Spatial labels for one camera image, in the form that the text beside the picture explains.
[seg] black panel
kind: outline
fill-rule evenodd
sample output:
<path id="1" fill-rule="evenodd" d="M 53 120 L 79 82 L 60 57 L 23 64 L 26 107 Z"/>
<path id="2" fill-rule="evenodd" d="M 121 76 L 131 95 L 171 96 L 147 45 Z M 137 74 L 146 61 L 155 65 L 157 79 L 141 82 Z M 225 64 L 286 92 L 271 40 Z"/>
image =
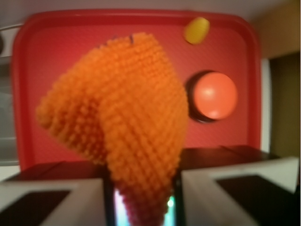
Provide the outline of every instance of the black panel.
<path id="1" fill-rule="evenodd" d="M 43 191 L 24 195 L 0 213 L 1 226 L 38 226 L 70 191 Z"/>
<path id="2" fill-rule="evenodd" d="M 217 180 L 261 226 L 300 225 L 298 198 L 260 176 Z"/>

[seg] orange crocheted hat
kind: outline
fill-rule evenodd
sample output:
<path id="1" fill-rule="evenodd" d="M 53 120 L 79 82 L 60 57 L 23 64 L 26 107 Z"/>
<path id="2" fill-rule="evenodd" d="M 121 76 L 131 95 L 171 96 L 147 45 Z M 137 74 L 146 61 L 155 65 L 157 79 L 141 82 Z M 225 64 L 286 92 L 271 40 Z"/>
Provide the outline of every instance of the orange crocheted hat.
<path id="1" fill-rule="evenodd" d="M 70 149 L 108 164 L 131 225 L 163 222 L 188 104 L 153 35 L 137 33 L 92 49 L 42 99 L 37 120 Z"/>

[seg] beige wall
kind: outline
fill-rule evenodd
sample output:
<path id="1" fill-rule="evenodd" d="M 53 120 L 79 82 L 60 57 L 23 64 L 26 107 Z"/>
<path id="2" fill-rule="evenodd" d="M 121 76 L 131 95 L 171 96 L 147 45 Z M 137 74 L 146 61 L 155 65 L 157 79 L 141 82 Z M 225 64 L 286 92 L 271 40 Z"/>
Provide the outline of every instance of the beige wall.
<path id="1" fill-rule="evenodd" d="M 252 21 L 263 58 L 300 51 L 300 0 L 290 0 Z"/>

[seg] orange knitted object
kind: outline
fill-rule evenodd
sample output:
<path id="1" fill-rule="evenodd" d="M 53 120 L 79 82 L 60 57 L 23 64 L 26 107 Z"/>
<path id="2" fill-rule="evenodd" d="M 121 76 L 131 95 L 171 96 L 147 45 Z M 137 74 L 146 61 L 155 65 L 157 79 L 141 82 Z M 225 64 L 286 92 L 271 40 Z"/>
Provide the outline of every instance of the orange knitted object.
<path id="1" fill-rule="evenodd" d="M 40 125 L 108 164 L 133 226 L 159 226 L 188 120 L 186 93 L 151 35 L 109 40 L 83 56 L 37 108 Z"/>

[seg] yellow ball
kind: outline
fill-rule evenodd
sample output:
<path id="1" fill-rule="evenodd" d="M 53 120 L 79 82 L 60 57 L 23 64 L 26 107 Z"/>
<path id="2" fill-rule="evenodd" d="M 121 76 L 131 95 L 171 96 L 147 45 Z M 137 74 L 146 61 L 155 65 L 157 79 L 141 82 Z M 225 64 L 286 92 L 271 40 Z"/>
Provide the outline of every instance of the yellow ball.
<path id="1" fill-rule="evenodd" d="M 190 44 L 199 44 L 207 36 L 210 28 L 210 22 L 202 17 L 192 20 L 184 31 L 184 37 Z"/>

